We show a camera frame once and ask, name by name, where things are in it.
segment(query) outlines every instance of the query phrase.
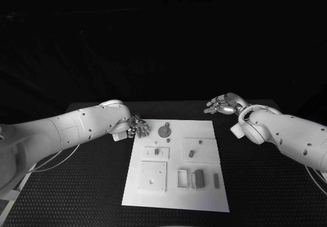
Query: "electrical switch plate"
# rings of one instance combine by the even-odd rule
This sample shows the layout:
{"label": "electrical switch plate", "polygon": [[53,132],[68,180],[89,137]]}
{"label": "electrical switch plate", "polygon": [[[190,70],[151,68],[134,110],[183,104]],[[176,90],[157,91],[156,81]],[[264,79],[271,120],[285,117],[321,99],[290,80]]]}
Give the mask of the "electrical switch plate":
{"label": "electrical switch plate", "polygon": [[150,192],[166,192],[167,163],[141,162],[138,189]]}
{"label": "electrical switch plate", "polygon": [[169,148],[143,148],[141,152],[143,159],[160,159],[169,160]]}
{"label": "electrical switch plate", "polygon": [[187,189],[187,170],[184,169],[177,171],[177,188]]}
{"label": "electrical switch plate", "polygon": [[218,145],[215,139],[183,139],[184,162],[221,163]]}
{"label": "electrical switch plate", "polygon": [[196,190],[196,175],[195,174],[189,175],[189,181],[190,181],[190,189]]}

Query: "black background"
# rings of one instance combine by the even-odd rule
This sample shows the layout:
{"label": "black background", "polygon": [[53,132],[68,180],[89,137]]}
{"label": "black background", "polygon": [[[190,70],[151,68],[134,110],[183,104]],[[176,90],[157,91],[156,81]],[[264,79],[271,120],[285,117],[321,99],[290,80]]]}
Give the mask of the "black background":
{"label": "black background", "polygon": [[0,12],[0,122],[74,102],[274,99],[327,124],[323,6],[117,1]]}

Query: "textured mat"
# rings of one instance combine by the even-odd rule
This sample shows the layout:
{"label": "textured mat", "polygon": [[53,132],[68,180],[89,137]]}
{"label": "textured mat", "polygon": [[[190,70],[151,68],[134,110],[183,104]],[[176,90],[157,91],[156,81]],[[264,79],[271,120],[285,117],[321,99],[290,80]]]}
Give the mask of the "textured mat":
{"label": "textured mat", "polygon": [[[75,103],[68,112],[100,103]],[[272,100],[249,103],[278,108]],[[114,142],[107,134],[61,166],[32,174],[4,226],[327,226],[327,197],[304,166],[271,143],[236,139],[238,116],[203,114],[205,104],[125,102],[143,118],[213,121],[231,213],[121,206],[134,139]]]}

